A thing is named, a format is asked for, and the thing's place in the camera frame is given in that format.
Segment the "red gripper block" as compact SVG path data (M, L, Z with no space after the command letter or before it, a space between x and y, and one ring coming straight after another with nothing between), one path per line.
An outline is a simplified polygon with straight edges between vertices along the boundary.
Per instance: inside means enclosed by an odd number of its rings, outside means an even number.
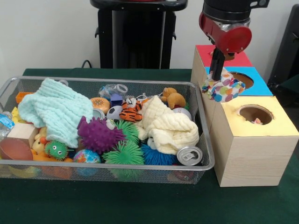
M199 26L215 45L209 74L214 81L219 81L225 62L224 54L240 53L250 44L252 32L249 28L250 18L232 24L214 21L204 13L200 14Z

